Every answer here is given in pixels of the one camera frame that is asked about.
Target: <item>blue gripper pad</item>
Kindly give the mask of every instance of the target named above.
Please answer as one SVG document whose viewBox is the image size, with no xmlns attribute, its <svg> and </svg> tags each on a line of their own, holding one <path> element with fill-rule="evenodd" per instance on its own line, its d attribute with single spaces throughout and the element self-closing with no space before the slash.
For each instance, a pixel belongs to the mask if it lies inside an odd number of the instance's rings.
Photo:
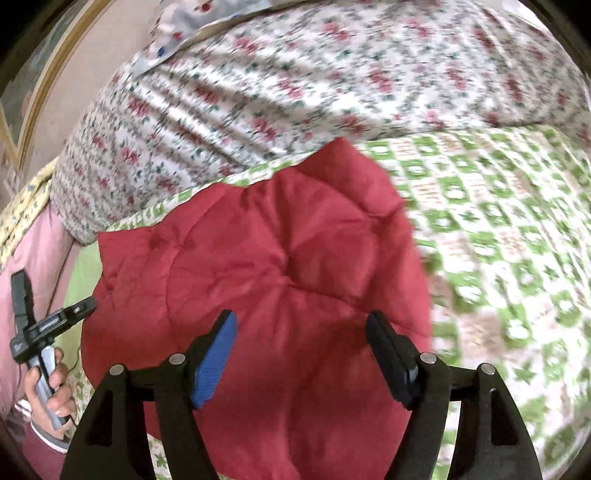
<svg viewBox="0 0 591 480">
<path fill-rule="evenodd" d="M 236 331 L 236 315 L 231 312 L 207 350 L 203 362 L 195 370 L 195 386 L 191 393 L 193 407 L 201 408 L 207 400 L 212 399 L 228 363 L 228 357 L 236 340 Z"/>
</svg>

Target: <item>wooden frame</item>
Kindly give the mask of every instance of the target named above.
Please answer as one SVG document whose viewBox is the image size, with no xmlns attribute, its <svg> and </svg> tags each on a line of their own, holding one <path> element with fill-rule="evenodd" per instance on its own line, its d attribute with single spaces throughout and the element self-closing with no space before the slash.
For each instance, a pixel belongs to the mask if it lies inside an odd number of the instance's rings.
<svg viewBox="0 0 591 480">
<path fill-rule="evenodd" d="M 8 129 L 8 123 L 4 111 L 2 110 L 2 105 L 0 104 L 0 142 L 5 144 L 6 155 L 16 171 L 20 171 L 23 167 L 24 160 L 28 154 L 31 138 L 35 130 L 35 123 L 45 105 L 51 87 L 80 41 L 84 38 L 92 25 L 100 18 L 111 1 L 112 0 L 89 0 L 68 26 L 66 32 L 62 35 L 60 41 L 47 60 L 47 63 L 41 72 L 41 76 L 35 85 L 35 89 L 33 90 L 31 100 L 23 118 L 21 131 L 16 144 Z"/>
</svg>

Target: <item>metal screw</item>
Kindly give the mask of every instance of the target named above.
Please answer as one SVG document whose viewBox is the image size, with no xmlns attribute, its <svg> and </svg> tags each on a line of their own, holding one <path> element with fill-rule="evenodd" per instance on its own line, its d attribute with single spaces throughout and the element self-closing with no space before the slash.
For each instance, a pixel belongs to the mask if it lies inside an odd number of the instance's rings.
<svg viewBox="0 0 591 480">
<path fill-rule="evenodd" d="M 121 375 L 123 373 L 123 370 L 125 370 L 125 367 L 121 364 L 117 364 L 117 365 L 113 365 L 109 369 L 109 373 L 111 375 L 113 375 L 114 377 L 116 377 L 117 375 Z"/>
<path fill-rule="evenodd" d="M 494 375 L 496 372 L 496 368 L 491 364 L 482 364 L 480 368 L 482 368 L 482 371 L 487 375 Z"/>
<path fill-rule="evenodd" d="M 182 353 L 175 353 L 174 355 L 170 356 L 168 361 L 170 363 L 172 363 L 173 365 L 180 365 L 184 362 L 184 359 L 185 359 L 185 357 Z"/>
<path fill-rule="evenodd" d="M 431 352 L 423 352 L 421 353 L 421 361 L 431 365 L 437 361 L 437 357 Z"/>
</svg>

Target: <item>hand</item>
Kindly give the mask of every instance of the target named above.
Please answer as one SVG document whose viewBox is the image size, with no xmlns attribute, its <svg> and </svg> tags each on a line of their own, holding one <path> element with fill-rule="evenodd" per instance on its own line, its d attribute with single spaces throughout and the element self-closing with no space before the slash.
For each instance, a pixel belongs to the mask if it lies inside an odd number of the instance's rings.
<svg viewBox="0 0 591 480">
<path fill-rule="evenodd" d="M 76 403 L 72 398 L 72 389 L 69 385 L 64 385 L 68 377 L 68 367 L 61 363 L 64 358 L 64 352 L 56 348 L 56 369 L 49 375 L 49 385 L 56 392 L 48 401 L 47 407 L 54 411 L 58 417 L 76 416 Z M 27 400 L 31 404 L 31 417 L 33 421 L 49 433 L 51 436 L 63 440 L 66 432 L 72 426 L 72 422 L 66 423 L 60 430 L 54 430 L 51 426 L 51 420 L 41 401 L 37 397 L 35 386 L 41 378 L 39 367 L 31 368 L 25 375 L 24 387 Z"/>
</svg>

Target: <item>green patterned blanket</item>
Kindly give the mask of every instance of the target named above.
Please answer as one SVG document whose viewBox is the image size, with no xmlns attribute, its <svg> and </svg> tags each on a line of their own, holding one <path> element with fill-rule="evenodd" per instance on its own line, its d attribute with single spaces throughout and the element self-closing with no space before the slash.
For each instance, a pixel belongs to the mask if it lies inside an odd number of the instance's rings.
<svg viewBox="0 0 591 480">
<path fill-rule="evenodd" d="M 434 350 L 450 365 L 497 366 L 544 478 L 557 478 L 591 427 L 589 159 L 550 127 L 410 135 L 357 148 L 407 201 L 433 298 Z M 221 181 L 247 186 L 307 156 Z M 109 230 L 153 225 L 207 186 Z M 82 369 L 74 378 L 83 411 L 92 387 Z M 447 477 L 458 419 L 452 404 L 434 480 Z M 150 446 L 158 480 L 169 479 L 162 444 L 150 438 Z"/>
</svg>

